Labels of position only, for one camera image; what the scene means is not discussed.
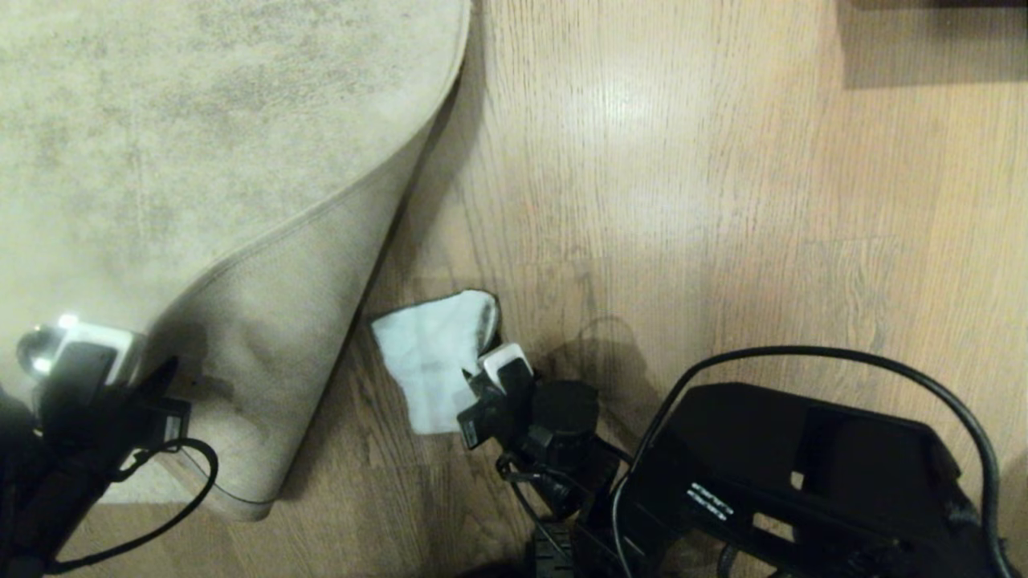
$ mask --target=white cloth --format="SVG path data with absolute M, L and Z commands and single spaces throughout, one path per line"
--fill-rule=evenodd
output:
M 371 324 L 386 368 L 407 399 L 414 433 L 461 431 L 457 413 L 475 403 L 465 373 L 481 370 L 478 357 L 492 342 L 499 323 L 495 297 L 469 290 Z

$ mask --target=black wire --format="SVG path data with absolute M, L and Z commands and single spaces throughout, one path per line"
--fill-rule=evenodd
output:
M 735 557 L 739 555 L 739 548 L 731 544 L 725 544 L 718 556 L 718 578 L 732 578 L 732 567 L 735 566 Z
M 560 470 L 555 470 L 553 468 L 544 466 L 542 464 L 540 464 L 537 467 L 539 467 L 539 470 L 542 473 L 544 473 L 546 475 L 553 476 L 553 477 L 560 478 L 560 479 L 566 481 L 567 483 L 574 485 L 575 487 L 578 487 L 579 490 L 581 490 L 585 494 L 591 494 L 592 493 L 592 491 L 589 490 L 588 487 L 586 487 L 585 485 L 583 485 L 582 482 L 580 482 L 579 480 L 575 479 L 575 476 L 573 476 L 573 475 L 566 474 L 566 473 L 564 473 L 564 472 L 562 472 Z
M 554 538 L 553 534 L 551 534 L 550 531 L 546 529 L 546 526 L 543 523 L 543 520 L 539 517 L 539 514 L 536 513 L 536 509 L 531 507 L 531 504 L 528 503 L 527 498 L 525 498 L 524 494 L 521 493 L 521 489 L 517 486 L 517 482 L 511 481 L 509 483 L 511 484 L 511 490 L 514 491 L 514 496 L 517 497 L 517 501 L 521 503 L 521 507 L 524 509 L 525 513 L 528 514 L 528 517 L 531 518 L 531 521 L 536 525 L 536 528 L 539 529 L 540 534 L 542 534 L 543 537 L 546 538 L 546 540 L 553 545 L 553 548 L 557 551 L 558 554 L 560 554 L 560 557 L 564 558 L 564 561 L 566 561 L 567 564 L 574 570 L 575 559 L 572 557 L 572 554 L 567 550 L 565 550 L 563 546 L 558 544 L 557 539 Z
M 127 470 L 119 472 L 120 475 L 117 476 L 116 479 L 120 480 L 126 479 L 136 470 L 138 470 L 140 466 L 148 462 L 150 458 L 152 458 L 154 455 L 160 451 L 168 451 L 180 447 L 191 447 L 192 449 L 199 451 L 204 456 L 204 458 L 207 459 L 208 467 L 210 469 L 210 473 L 208 474 L 207 482 L 204 484 L 204 489 L 199 491 L 199 494 L 197 494 L 195 498 L 193 498 L 192 502 L 189 502 L 189 504 L 187 504 L 186 507 L 182 508 L 182 511 L 176 514 L 175 517 L 168 520 L 167 522 L 164 522 L 163 526 L 154 530 L 153 532 L 150 532 L 149 534 L 140 536 L 135 540 L 130 540 L 128 542 L 125 542 L 120 546 L 115 546 L 113 548 L 104 550 L 102 552 L 83 556 L 78 559 L 72 559 L 68 562 L 53 561 L 49 566 L 47 566 L 46 573 L 65 574 L 71 572 L 72 570 L 77 570 L 85 566 L 93 566 L 95 564 L 112 558 L 116 555 L 123 554 L 130 550 L 136 549 L 142 546 L 143 544 L 146 544 L 150 540 L 153 540 L 154 538 L 168 532 L 169 530 L 174 528 L 177 523 L 185 519 L 189 514 L 191 514 L 193 510 L 199 507 L 200 503 L 204 501 L 205 498 L 207 498 L 207 495 L 211 492 L 211 489 L 214 487 L 214 480 L 218 477 L 218 455 L 215 454 L 213 447 L 211 447 L 210 445 L 198 439 L 192 439 L 188 437 L 173 439 L 171 441 L 162 443 L 156 449 L 141 451 L 136 455 L 136 463 L 133 464 Z
M 671 406 L 674 405 L 674 402 L 682 394 L 686 385 L 692 381 L 697 373 L 708 367 L 727 363 L 729 361 L 755 357 L 785 355 L 827 357 L 874 365 L 907 377 L 941 399 L 943 403 L 945 403 L 947 407 L 949 407 L 950 410 L 956 414 L 957 419 L 960 420 L 960 423 L 963 424 L 964 428 L 967 430 L 967 433 L 970 434 L 982 461 L 982 533 L 989 550 L 989 559 L 997 576 L 1000 578 L 1014 578 L 1014 572 L 1009 567 L 1009 563 L 1006 561 L 1006 556 L 1003 554 L 1002 545 L 999 540 L 999 530 L 997 528 L 999 517 L 999 466 L 996 462 L 996 454 L 992 449 L 992 444 L 989 442 L 988 434 L 985 433 L 982 425 L 975 418 L 975 414 L 970 412 L 970 409 L 968 409 L 967 406 L 964 405 L 959 398 L 957 398 L 957 396 L 953 395 L 952 392 L 946 389 L 945 386 L 917 369 L 914 369 L 913 367 L 877 355 L 852 350 L 822 348 L 816 346 L 775 346 L 738 350 L 705 359 L 690 367 L 689 370 L 678 378 L 677 383 L 674 384 L 674 387 L 671 388 L 667 397 L 664 398 L 663 403 L 661 403 L 660 408 L 657 410 L 657 414 L 654 416 L 654 419 L 647 428 L 646 433 L 642 434 L 642 439 L 639 441 L 638 449 L 635 451 L 635 458 L 632 461 L 632 465 L 629 468 L 628 473 L 625 474 L 625 477 L 627 478 L 631 475 L 631 473 L 638 467 L 644 454 L 646 454 L 649 449 L 654 436 L 663 424 L 664 418 L 667 417 L 668 411 L 671 409 Z M 619 486 L 614 497 L 614 539 L 615 544 L 618 547 L 618 556 L 620 558 L 622 569 L 628 578 L 632 578 L 631 568 L 628 566 L 628 561 L 624 556 L 621 546 L 621 532 L 617 525 L 617 507 L 620 502 L 619 499 L 623 489 L 624 484 Z
M 617 456 L 617 458 L 619 460 L 621 460 L 622 462 L 628 464 L 629 466 L 632 465 L 632 456 L 631 456 L 631 454 L 625 451 L 624 449 L 618 447 L 617 445 L 612 444 L 611 442 L 607 441 L 605 439 L 597 437 L 596 441 L 599 442 L 599 444 L 603 447 L 603 449 L 607 449 L 609 453 Z

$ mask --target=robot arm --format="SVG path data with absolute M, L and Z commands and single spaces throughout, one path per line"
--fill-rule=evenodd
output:
M 33 339 L 39 341 L 39 335 Z M 136 387 L 110 383 L 117 348 L 65 339 L 41 368 L 36 410 L 0 390 L 0 578 L 61 574 L 107 559 L 162 534 L 195 509 L 214 485 L 217 456 L 182 438 L 188 404 L 164 397 L 176 362 L 164 363 Z M 204 491 L 156 531 L 79 561 L 57 555 L 112 482 L 123 481 L 159 451 L 183 446 L 210 462 Z M 136 454 L 127 470 L 122 464 Z
M 733 355 L 747 356 L 724 358 Z M 955 461 L 923 424 L 745 384 L 697 387 L 673 411 L 665 402 L 615 484 L 619 459 L 594 434 L 595 390 L 539 383 L 523 358 L 492 373 L 472 381 L 479 402 L 461 416 L 465 442 L 494 437 L 515 489 L 530 481 L 558 519 L 580 512 L 565 544 L 550 540 L 566 576 L 653 576 L 692 531 L 728 544 L 723 576 L 739 550 L 798 578 L 1019 576 L 1004 556 L 997 565 Z

